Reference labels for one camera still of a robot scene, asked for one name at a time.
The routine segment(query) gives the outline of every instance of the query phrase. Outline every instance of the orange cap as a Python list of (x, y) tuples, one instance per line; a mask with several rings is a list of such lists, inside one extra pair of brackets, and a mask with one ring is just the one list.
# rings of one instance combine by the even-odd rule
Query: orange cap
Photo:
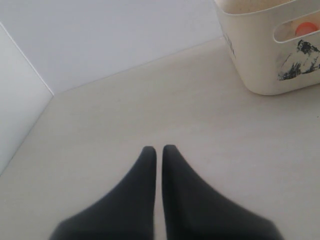
[(303, 22), (301, 23), (295, 31), (297, 37), (301, 37), (319, 30), (319, 27), (312, 22)]

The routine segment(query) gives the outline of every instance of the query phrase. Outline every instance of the white plastic basket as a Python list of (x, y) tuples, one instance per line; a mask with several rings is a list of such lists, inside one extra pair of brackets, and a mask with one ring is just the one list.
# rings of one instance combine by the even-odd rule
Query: white plastic basket
[(320, 31), (275, 39), (285, 23), (312, 18), (320, 24), (320, 0), (213, 1), (230, 56), (249, 90), (277, 95), (320, 83)]

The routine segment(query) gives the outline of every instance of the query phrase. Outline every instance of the white wall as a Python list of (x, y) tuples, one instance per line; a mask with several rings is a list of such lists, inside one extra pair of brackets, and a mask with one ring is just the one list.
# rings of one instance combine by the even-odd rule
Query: white wall
[(221, 35), (212, 0), (2, 0), (0, 21), (55, 93)]
[(0, 174), (52, 94), (0, 23)]

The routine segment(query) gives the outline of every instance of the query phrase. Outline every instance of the white floor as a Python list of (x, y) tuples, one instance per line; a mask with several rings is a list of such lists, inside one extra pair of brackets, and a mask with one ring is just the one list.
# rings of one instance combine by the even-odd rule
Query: white floor
[(0, 177), (0, 239), (47, 239), (105, 195), (145, 145), (158, 152), (155, 233), (166, 239), (165, 144), (285, 239), (320, 239), (319, 92), (249, 92), (218, 39), (59, 94)]

